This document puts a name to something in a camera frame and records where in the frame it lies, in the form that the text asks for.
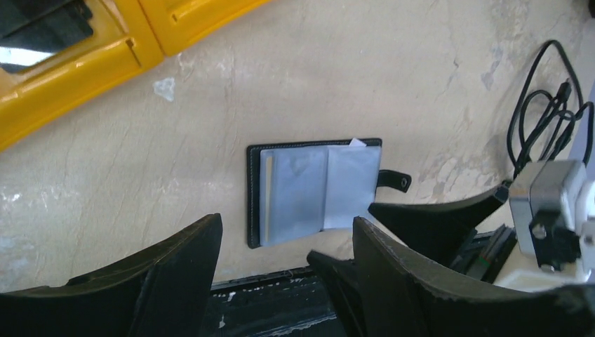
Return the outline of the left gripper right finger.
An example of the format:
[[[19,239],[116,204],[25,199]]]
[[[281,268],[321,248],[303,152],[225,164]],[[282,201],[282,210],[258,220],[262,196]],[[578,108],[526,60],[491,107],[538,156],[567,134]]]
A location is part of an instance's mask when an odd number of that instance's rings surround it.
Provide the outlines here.
[[[354,257],[369,336],[593,336],[594,286],[537,293],[462,275],[353,222]]]

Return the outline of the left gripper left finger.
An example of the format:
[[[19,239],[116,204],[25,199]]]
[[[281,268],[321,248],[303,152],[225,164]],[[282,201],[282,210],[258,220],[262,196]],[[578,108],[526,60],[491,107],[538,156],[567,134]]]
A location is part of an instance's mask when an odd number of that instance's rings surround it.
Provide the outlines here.
[[[1,295],[2,336],[198,336],[220,254],[209,214],[57,287]]]

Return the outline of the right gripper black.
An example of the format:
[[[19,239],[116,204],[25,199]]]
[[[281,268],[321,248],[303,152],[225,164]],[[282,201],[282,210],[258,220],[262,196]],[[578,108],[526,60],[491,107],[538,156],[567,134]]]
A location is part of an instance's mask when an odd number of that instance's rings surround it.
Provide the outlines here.
[[[468,277],[492,284],[517,243],[513,228],[476,227],[509,198],[510,181],[444,204],[373,203],[368,212],[410,249]]]

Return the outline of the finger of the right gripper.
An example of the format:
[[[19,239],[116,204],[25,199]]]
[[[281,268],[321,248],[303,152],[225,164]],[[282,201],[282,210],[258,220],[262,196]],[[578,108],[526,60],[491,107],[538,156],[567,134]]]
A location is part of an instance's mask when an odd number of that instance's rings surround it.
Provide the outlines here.
[[[345,333],[348,336],[367,336],[354,260],[338,260],[318,251],[310,251],[307,262],[327,291]]]

